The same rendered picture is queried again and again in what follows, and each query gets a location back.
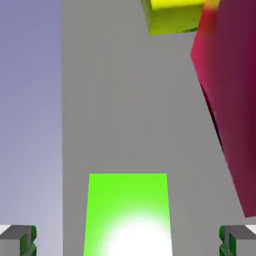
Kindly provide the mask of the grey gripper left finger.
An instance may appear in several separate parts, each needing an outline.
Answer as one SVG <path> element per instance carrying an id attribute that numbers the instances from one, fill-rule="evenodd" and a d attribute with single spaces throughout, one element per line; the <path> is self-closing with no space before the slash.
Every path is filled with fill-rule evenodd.
<path id="1" fill-rule="evenodd" d="M 0 256 L 37 256 L 34 225 L 0 224 Z"/>

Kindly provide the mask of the small green cube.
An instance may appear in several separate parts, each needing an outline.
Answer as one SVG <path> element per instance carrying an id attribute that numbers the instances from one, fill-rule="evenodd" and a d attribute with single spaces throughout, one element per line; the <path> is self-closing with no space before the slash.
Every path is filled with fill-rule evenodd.
<path id="1" fill-rule="evenodd" d="M 91 173 L 83 256 L 173 256 L 167 175 Z"/>

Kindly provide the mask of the large crimson box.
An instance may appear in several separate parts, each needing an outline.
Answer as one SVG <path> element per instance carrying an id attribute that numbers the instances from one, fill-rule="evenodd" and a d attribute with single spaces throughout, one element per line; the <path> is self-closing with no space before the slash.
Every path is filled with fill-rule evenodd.
<path id="1" fill-rule="evenodd" d="M 245 217 L 256 217 L 256 0 L 204 8 L 190 56 Z"/>

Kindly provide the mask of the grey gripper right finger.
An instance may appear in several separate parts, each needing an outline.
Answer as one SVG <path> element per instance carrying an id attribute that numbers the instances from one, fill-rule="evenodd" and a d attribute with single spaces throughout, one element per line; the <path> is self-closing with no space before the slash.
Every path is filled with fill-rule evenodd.
<path id="1" fill-rule="evenodd" d="M 221 225 L 219 256 L 256 256 L 256 224 Z"/>

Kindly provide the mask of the small yellow cube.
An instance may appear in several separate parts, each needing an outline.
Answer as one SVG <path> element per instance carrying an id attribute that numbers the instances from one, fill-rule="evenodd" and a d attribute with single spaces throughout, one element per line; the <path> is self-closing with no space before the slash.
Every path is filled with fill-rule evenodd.
<path id="1" fill-rule="evenodd" d="M 206 0 L 141 0 L 151 36 L 195 32 Z"/>

